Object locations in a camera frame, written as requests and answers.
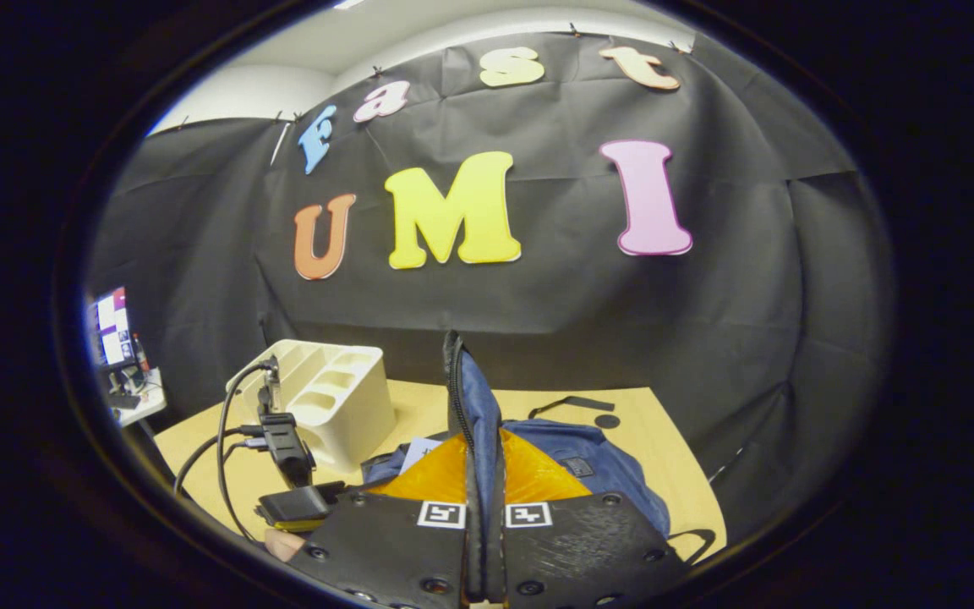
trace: wooden table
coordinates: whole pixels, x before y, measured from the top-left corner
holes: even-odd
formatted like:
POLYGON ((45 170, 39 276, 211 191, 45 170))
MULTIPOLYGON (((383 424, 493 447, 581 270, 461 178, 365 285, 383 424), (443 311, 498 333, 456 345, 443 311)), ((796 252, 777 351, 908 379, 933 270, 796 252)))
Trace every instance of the wooden table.
MULTIPOLYGON (((397 423, 386 440, 378 446, 375 454, 393 451, 398 444, 408 442, 414 436, 429 436, 446 428, 445 387, 405 381, 389 381, 389 387, 397 423)), ((604 436, 641 463, 647 485, 668 504, 672 534, 691 529, 711 529, 716 535, 715 541, 702 559, 726 545, 727 534, 720 505, 683 436, 671 423, 652 390, 646 387, 575 392, 495 391, 504 420, 524 420, 530 409, 569 394, 615 405, 615 412, 612 414, 619 417, 620 424, 614 429, 604 429, 604 436)), ((560 405, 538 415, 537 419, 595 425, 593 420, 602 414, 605 413, 596 409, 560 405)), ((219 420, 220 404, 159 433, 156 442, 167 460, 167 465, 178 472, 186 458, 204 440, 216 433, 219 420)), ((228 415, 228 427, 236 427, 243 422, 236 409, 232 409, 228 415)), ((231 444, 237 438, 238 436, 229 436, 225 442, 231 444)), ((212 513, 213 517, 228 528, 235 529, 231 515, 228 515, 221 499, 220 490, 217 489, 214 454, 214 448, 210 448, 198 459, 187 475, 184 488, 206 512, 212 513)), ((231 495, 236 515, 251 535, 262 539, 267 527, 265 521, 254 513, 258 497, 287 489, 273 459, 268 452, 259 453, 239 448, 228 459, 225 471, 228 494, 231 495)), ((349 485, 363 483, 359 471, 340 473, 320 465, 314 472, 315 483, 335 480, 343 480, 349 485)), ((676 537, 670 543, 684 559, 703 546, 703 541, 695 535, 676 537)))

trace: black cable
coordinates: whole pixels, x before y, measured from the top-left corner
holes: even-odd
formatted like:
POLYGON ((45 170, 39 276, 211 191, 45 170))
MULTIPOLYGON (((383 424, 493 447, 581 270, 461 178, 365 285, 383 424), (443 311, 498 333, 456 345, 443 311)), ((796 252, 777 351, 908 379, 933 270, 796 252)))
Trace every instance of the black cable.
POLYGON ((247 446, 246 442, 233 443, 232 446, 228 447, 227 450, 224 451, 224 463, 227 463, 227 458, 229 458, 229 456, 232 456, 232 451, 235 451, 236 448, 246 447, 246 446, 247 446))
POLYGON ((252 371, 270 370, 271 367, 273 366, 270 363, 260 362, 247 366, 246 369, 235 375, 231 384, 228 385, 227 396, 224 398, 224 405, 220 409, 220 425, 216 428, 216 481, 220 482, 220 494, 221 497, 224 497, 224 505, 227 506, 228 513, 232 515, 232 521, 236 527, 239 527, 239 532, 252 542, 256 539, 247 531, 243 523, 239 523, 239 516, 235 515, 235 508, 232 507, 232 498, 227 494, 227 477, 224 475, 224 459, 222 458, 224 454, 224 428, 227 427, 227 412, 232 406, 232 397, 235 396, 235 390, 239 389, 240 382, 243 382, 243 379, 252 371))
MULTIPOLYGON (((231 436, 233 433, 241 433, 240 428, 236 427, 235 429, 228 429, 228 431, 224 432, 224 435, 231 436)), ((183 466, 178 468, 178 475, 175 475, 175 483, 171 486, 171 493, 175 497, 178 497, 178 491, 183 488, 183 480, 186 478, 187 471, 190 471, 190 468, 194 467, 194 463, 196 463, 197 460, 201 458, 201 455, 205 454, 205 451, 208 451, 209 447, 212 447, 213 444, 216 444, 216 436, 205 440, 205 442, 198 447, 198 450, 194 451, 194 454, 186 458, 183 466)))

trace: white ceiling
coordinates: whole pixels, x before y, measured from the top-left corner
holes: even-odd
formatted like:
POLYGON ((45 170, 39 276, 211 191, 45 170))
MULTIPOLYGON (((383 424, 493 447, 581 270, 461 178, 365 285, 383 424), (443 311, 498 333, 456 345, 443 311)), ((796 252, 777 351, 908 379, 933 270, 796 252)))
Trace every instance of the white ceiling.
MULTIPOLYGON (((228 66, 290 65, 340 74, 360 59, 453 20, 538 7, 594 8, 650 24, 679 26, 656 8, 633 0, 366 0, 347 11, 328 8, 306 17, 243 52, 228 66)), ((574 25, 581 30, 578 20, 574 25)))

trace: white desk organizer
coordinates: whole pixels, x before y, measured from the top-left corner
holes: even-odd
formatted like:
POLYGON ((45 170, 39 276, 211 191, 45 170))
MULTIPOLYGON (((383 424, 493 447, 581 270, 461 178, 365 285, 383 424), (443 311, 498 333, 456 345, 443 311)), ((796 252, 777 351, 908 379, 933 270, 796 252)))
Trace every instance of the white desk organizer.
MULTIPOLYGON (((295 416, 298 434, 320 463, 344 473, 359 471, 396 425, 382 350, 343 344, 281 340, 251 364, 277 356, 281 366, 278 412, 295 416)), ((258 390, 265 374, 249 375, 232 398, 243 420, 258 423, 258 390)), ((229 381, 224 390, 231 389, 229 381)))

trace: orange letter u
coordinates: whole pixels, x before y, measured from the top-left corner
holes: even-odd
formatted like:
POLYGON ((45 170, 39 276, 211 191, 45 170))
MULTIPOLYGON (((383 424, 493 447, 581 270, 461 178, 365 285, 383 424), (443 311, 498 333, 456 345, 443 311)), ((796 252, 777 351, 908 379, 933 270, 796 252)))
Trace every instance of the orange letter u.
POLYGON ((344 259, 344 238, 348 228, 348 208, 355 195, 347 194, 329 201, 333 223, 329 227, 329 249, 321 258, 314 255, 314 226, 321 216, 321 205, 301 209, 295 215, 295 270, 304 280, 324 280, 336 272, 344 259))

